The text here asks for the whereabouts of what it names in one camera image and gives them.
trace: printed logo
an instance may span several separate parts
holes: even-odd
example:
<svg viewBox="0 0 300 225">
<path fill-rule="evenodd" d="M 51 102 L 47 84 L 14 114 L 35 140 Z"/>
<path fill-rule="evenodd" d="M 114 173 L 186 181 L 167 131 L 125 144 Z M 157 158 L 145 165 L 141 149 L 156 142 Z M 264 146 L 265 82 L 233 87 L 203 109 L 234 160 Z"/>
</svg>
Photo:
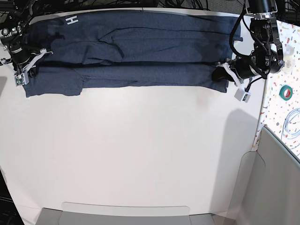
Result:
<svg viewBox="0 0 300 225">
<path fill-rule="evenodd" d="M 74 19 L 76 19 L 76 18 L 77 18 L 77 16 L 73 16 L 73 17 L 70 17 L 70 18 L 66 19 L 67 25 L 70 25 L 70 24 L 73 24 L 73 23 L 78 22 L 78 20 L 74 20 Z"/>
</svg>

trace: white table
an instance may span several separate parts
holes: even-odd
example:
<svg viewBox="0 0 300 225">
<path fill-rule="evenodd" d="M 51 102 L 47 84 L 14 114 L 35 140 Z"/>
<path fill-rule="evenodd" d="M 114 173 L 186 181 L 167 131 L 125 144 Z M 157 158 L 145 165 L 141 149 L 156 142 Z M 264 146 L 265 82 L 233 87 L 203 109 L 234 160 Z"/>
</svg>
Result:
<svg viewBox="0 0 300 225">
<path fill-rule="evenodd" d="M 236 47 L 250 53 L 253 40 L 241 27 L 244 42 Z M 43 207 L 61 210 L 63 202 L 227 211 L 241 157 L 253 144 L 264 81 L 253 85 L 247 104 L 234 98 L 233 83 L 226 94 L 126 87 L 27 99 L 11 73 L 0 69 L 0 85 L 7 77 L 0 96 L 0 166 L 25 224 L 35 224 Z"/>
</svg>

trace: tape roll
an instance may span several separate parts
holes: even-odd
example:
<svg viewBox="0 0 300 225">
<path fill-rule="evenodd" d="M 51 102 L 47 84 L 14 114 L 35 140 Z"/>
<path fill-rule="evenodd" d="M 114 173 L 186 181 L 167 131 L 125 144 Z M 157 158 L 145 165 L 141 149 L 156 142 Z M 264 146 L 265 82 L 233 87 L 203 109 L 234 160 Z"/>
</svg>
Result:
<svg viewBox="0 0 300 225">
<path fill-rule="evenodd" d="M 287 101 L 291 99 L 293 95 L 293 90 L 290 86 L 285 85 L 281 88 L 279 95 L 283 100 Z"/>
</svg>

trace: speckled surface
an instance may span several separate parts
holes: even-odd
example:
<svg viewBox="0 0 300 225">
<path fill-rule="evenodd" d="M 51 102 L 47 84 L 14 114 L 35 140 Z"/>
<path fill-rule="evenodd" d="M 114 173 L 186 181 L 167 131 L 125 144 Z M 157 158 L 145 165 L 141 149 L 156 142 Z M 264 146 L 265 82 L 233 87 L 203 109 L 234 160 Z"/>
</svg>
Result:
<svg viewBox="0 0 300 225">
<path fill-rule="evenodd" d="M 266 84 L 261 114 L 252 150 L 257 150 L 260 132 L 268 126 L 298 157 L 300 157 L 300 136 L 283 135 L 287 115 L 300 108 L 300 27 L 277 21 L 280 41 L 283 45 L 285 68 L 278 74 L 270 74 Z M 292 87 L 293 96 L 285 101 L 279 96 L 285 85 Z M 287 130 L 295 133 L 300 129 L 300 113 L 288 123 Z"/>
</svg>

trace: navy pants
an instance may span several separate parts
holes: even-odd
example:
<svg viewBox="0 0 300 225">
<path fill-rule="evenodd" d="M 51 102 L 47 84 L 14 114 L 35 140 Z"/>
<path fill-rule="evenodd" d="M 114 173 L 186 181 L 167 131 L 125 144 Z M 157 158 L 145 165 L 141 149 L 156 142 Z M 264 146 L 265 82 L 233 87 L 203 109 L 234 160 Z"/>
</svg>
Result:
<svg viewBox="0 0 300 225">
<path fill-rule="evenodd" d="M 211 62 L 232 57 L 229 35 L 235 17 L 187 16 L 139 11 L 102 11 L 40 21 L 25 42 L 51 49 L 38 62 L 26 96 L 79 95 L 83 88 L 203 86 L 213 82 Z M 240 28 L 235 40 L 241 40 Z"/>
</svg>

